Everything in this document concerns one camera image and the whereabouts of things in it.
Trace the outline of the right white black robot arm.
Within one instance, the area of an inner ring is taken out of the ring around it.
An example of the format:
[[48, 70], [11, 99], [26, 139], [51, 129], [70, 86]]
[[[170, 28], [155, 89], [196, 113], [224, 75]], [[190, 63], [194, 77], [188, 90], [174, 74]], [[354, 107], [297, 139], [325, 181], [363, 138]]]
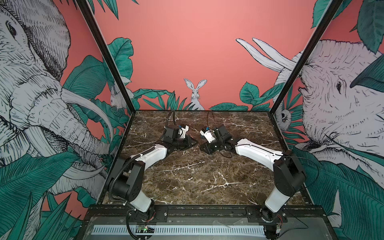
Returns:
[[213, 130], [203, 126], [200, 135], [205, 139], [200, 145], [200, 150], [204, 153], [211, 155], [226, 151], [237, 154], [263, 165], [273, 173], [275, 186], [260, 209], [266, 223], [272, 223], [282, 215], [284, 205], [307, 179], [304, 167], [292, 151], [272, 150], [246, 138], [231, 135], [224, 125]]

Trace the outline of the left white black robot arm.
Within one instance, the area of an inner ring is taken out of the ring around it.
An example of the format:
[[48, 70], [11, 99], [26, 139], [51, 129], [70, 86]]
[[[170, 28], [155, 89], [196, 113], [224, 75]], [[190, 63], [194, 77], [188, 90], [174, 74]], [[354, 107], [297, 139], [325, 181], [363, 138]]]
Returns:
[[112, 202], [120, 202], [137, 212], [143, 222], [155, 217], [154, 200], [142, 191], [144, 173], [149, 167], [164, 160], [174, 151], [184, 151], [194, 147], [198, 141], [187, 134], [187, 125], [169, 125], [154, 145], [126, 159], [119, 159], [108, 178], [108, 197]]

